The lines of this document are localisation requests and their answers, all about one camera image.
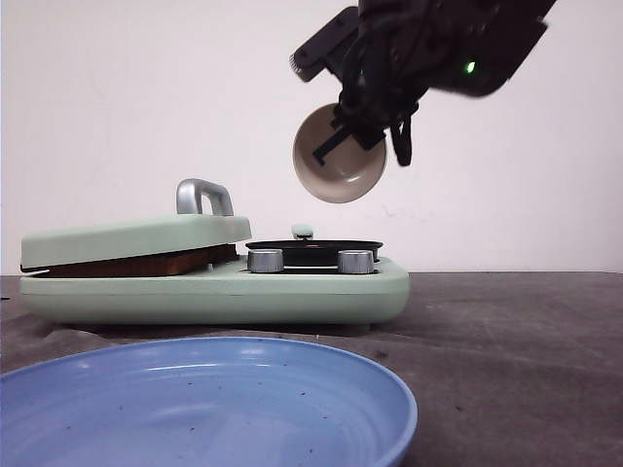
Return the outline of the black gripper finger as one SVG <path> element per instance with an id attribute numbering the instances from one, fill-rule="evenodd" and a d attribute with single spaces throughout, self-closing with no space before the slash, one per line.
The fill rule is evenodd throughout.
<path id="1" fill-rule="evenodd" d="M 333 133 L 313 150 L 313 157 L 319 165 L 325 165 L 325 158 L 328 154 L 352 135 L 355 118 L 353 116 L 335 115 L 329 119 L 329 125 L 333 129 Z"/>
<path id="2" fill-rule="evenodd" d="M 409 166 L 413 156 L 411 116 L 396 113 L 393 116 L 389 129 L 398 164 L 400 166 Z"/>

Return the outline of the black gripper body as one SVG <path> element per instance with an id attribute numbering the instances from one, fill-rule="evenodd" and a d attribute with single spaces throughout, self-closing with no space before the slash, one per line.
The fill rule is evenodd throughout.
<path id="1" fill-rule="evenodd" d="M 428 90 L 487 96 L 504 86 L 547 29 L 551 1 L 361 1 L 344 60 L 339 115 L 365 150 Z"/>

